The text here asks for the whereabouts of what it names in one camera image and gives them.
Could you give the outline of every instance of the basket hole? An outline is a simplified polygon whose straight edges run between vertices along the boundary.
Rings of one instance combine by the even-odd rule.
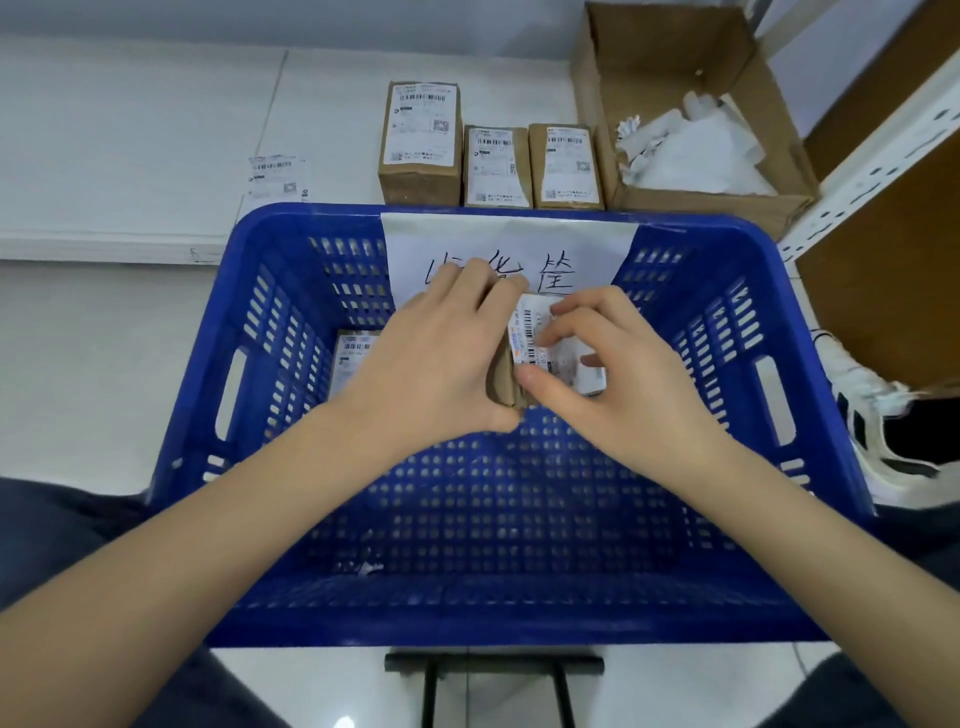
[[[797,437],[797,425],[790,411],[790,404],[783,390],[783,381],[772,356],[764,355],[754,362],[760,389],[767,401],[767,411],[774,426],[779,445],[789,445]]]
[[[217,419],[213,429],[217,437],[226,441],[229,434],[230,422],[233,420],[233,410],[237,403],[237,394],[240,392],[240,382],[247,366],[247,353],[238,349],[233,353],[230,361],[230,371],[227,373],[227,383],[224,385],[224,394],[220,398],[220,407],[217,409]]]

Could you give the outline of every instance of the pant leg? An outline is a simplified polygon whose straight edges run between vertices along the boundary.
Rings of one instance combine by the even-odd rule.
[[[960,590],[960,504],[928,511],[885,508],[877,535]],[[844,654],[818,665],[760,728],[908,728]]]
[[[0,478],[0,611],[146,517],[140,497]],[[289,728],[206,647],[190,655],[134,726]]]

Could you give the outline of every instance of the open cardboard box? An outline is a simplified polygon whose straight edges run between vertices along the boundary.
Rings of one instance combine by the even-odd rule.
[[[608,209],[729,213],[775,240],[819,197],[819,184],[780,89],[739,8],[587,3],[570,67],[580,122],[590,127]],[[766,152],[763,195],[639,189],[620,180],[617,124],[683,109],[684,94],[729,93]]]

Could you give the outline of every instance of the brown wooden panel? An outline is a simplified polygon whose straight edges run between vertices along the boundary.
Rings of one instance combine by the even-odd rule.
[[[807,137],[804,146],[818,179],[822,182],[957,48],[960,0],[927,0]]]
[[[797,260],[821,325],[917,389],[960,377],[958,174],[960,132]]]

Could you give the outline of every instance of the basket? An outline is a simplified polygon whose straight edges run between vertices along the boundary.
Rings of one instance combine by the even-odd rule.
[[[278,204],[236,226],[156,464],[153,507],[188,496],[323,402],[338,329],[386,323],[387,210]],[[639,222],[613,282],[681,354],[717,420],[798,488],[854,521],[872,516],[764,233],[720,216],[503,214]],[[512,434],[468,436],[398,463],[291,548],[208,642],[805,639],[822,633],[719,529],[533,407]]]

